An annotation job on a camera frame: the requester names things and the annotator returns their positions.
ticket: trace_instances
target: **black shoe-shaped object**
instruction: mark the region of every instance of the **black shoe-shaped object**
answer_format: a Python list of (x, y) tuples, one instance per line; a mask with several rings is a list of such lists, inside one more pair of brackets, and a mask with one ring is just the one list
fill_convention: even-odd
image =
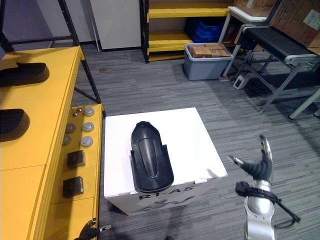
[(174, 182), (167, 145), (147, 121), (136, 124), (131, 135), (131, 168), (134, 187), (147, 194), (161, 192)]
[(50, 75), (47, 65), (42, 62), (16, 64), (18, 67), (0, 71), (0, 87), (41, 83)]
[(29, 116), (20, 108), (0, 110), (0, 142), (20, 138), (29, 124)]

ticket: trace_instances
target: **black switch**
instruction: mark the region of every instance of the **black switch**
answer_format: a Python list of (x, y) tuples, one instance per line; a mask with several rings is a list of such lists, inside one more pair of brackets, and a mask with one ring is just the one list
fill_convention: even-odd
[(85, 152), (83, 150), (69, 152), (66, 158), (68, 168), (75, 169), (86, 165)]
[(63, 193), (64, 198), (71, 198), (84, 193), (84, 179), (80, 176), (63, 180)]

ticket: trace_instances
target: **black conveyor belt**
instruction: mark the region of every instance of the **black conveyor belt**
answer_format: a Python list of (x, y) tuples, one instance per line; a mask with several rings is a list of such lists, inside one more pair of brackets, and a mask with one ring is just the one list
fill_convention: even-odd
[(257, 44), (282, 61), (292, 55), (314, 55), (305, 46), (273, 27), (248, 27), (244, 35), (254, 39)]

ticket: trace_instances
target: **gray button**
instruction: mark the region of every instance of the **gray button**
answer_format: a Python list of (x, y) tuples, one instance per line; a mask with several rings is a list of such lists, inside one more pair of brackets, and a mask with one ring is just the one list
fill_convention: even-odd
[(62, 146), (65, 146), (71, 142), (71, 137), (68, 134), (65, 134), (62, 141)]
[(86, 123), (84, 123), (82, 125), (82, 130), (85, 131), (85, 132), (91, 132), (93, 129), (95, 129), (95, 126), (92, 122), (88, 121)]
[(84, 115), (91, 117), (95, 114), (95, 110), (92, 107), (88, 107), (84, 110)]
[(90, 147), (92, 144), (94, 143), (92, 137), (90, 136), (84, 136), (83, 138), (81, 138), (81, 146), (83, 147)]
[(73, 123), (68, 123), (65, 127), (65, 133), (66, 134), (71, 134), (76, 130), (76, 125)]

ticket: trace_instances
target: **cardboard box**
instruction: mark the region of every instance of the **cardboard box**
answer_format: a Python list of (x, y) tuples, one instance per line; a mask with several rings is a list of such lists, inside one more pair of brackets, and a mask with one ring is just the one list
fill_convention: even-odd
[(213, 49), (225, 49), (225, 46), (222, 43), (205, 43), (204, 46)]
[(189, 46), (188, 49), (191, 56), (195, 59), (231, 56), (222, 43), (205, 43), (204, 45)]
[[(131, 134), (140, 121), (150, 122), (167, 145), (174, 182), (153, 194), (135, 190), (130, 162)], [(217, 150), (197, 110), (107, 116), (105, 119), (104, 197), (127, 215), (187, 205), (215, 188), (227, 176)]]
[(268, 17), (277, 0), (235, 0), (233, 5), (253, 17)]
[(199, 46), (190, 46), (189, 52), (193, 58), (211, 58), (211, 52), (203, 45)]
[(204, 46), (211, 53), (211, 58), (231, 57), (222, 43), (205, 43)]
[(283, 0), (272, 17), (270, 25), (310, 48), (311, 51), (319, 51), (319, 0)]

